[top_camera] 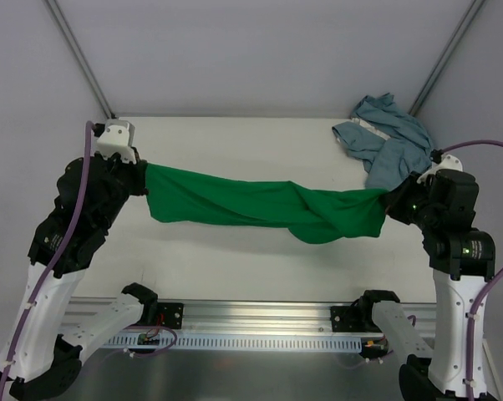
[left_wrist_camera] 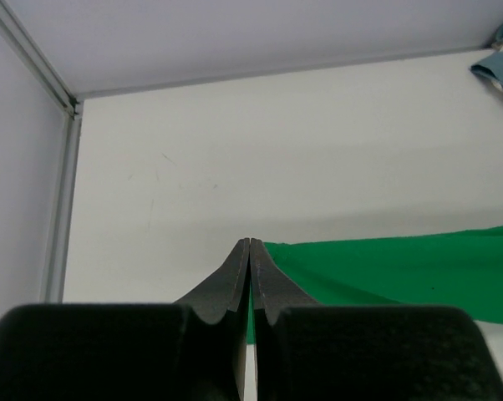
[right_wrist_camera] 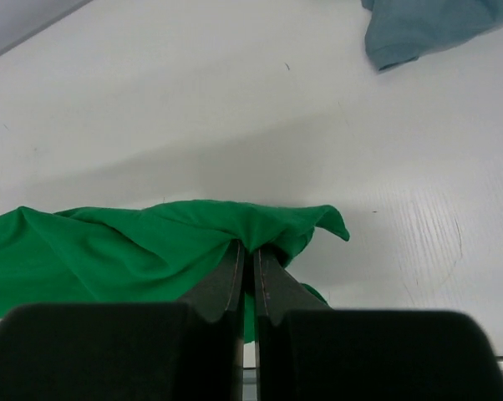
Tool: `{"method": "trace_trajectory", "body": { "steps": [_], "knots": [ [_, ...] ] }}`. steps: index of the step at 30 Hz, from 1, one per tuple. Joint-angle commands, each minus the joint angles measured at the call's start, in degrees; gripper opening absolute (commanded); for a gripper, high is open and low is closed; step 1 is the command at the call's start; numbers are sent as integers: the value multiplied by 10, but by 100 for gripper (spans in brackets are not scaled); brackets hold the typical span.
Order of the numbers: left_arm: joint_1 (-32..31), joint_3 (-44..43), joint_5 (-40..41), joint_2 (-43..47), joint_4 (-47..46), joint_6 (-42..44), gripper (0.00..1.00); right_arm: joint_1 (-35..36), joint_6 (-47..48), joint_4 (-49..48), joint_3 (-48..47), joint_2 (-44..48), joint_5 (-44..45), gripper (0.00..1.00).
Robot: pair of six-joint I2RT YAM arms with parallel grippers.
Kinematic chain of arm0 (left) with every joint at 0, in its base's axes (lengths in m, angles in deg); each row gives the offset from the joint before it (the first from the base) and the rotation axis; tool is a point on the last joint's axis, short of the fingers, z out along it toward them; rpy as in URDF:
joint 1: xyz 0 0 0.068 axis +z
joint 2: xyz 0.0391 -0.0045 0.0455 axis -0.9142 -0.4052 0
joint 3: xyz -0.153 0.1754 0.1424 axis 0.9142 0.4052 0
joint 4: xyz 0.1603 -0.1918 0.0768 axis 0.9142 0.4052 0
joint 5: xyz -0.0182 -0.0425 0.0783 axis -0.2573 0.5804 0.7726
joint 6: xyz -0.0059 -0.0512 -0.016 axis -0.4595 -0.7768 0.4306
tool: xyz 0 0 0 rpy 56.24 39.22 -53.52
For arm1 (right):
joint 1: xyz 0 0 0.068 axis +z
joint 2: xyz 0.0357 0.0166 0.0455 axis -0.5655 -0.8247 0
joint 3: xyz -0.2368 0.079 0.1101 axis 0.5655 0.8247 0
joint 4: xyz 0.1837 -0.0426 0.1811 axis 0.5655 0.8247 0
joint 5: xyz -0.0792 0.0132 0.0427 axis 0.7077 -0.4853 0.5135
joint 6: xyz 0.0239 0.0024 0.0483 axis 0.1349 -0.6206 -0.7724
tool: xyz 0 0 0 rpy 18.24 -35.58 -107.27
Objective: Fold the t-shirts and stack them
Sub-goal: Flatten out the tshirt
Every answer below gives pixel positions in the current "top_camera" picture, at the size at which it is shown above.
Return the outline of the green t shirt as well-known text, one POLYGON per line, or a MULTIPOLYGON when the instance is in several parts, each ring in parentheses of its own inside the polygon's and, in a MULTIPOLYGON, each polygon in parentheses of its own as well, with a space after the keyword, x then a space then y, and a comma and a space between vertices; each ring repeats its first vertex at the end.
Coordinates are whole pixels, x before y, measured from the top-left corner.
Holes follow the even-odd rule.
POLYGON ((162 223, 283 228, 299 241, 379 237, 386 218, 384 190, 313 190, 292 181, 229 180, 148 165, 147 204, 162 223))

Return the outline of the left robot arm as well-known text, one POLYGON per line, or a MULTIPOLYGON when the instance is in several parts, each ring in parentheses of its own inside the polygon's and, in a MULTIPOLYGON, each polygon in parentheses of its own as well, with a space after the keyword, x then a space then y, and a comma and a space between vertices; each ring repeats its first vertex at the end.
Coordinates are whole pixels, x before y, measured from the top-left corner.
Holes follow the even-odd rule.
POLYGON ((110 337, 158 316, 157 295, 126 286, 109 309, 73 331, 59 331, 65 309, 96 251, 131 196, 147 195, 147 163, 86 154, 58 178, 58 196, 28 251, 28 282, 12 334, 0 352, 0 399, 45 400, 64 393, 110 337))

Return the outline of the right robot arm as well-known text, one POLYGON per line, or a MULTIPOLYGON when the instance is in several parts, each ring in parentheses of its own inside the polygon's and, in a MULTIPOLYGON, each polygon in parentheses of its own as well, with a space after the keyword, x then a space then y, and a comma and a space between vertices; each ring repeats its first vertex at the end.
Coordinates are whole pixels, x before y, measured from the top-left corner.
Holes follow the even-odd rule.
POLYGON ((483 289, 495 276, 495 243, 473 226, 479 186, 460 170, 411 174, 381 199, 386 214, 417 226, 436 296, 434 344, 428 346, 392 291, 367 290, 348 307, 331 307, 334 332, 381 334, 386 355, 400 363, 405 400, 491 400, 483 368, 483 289))

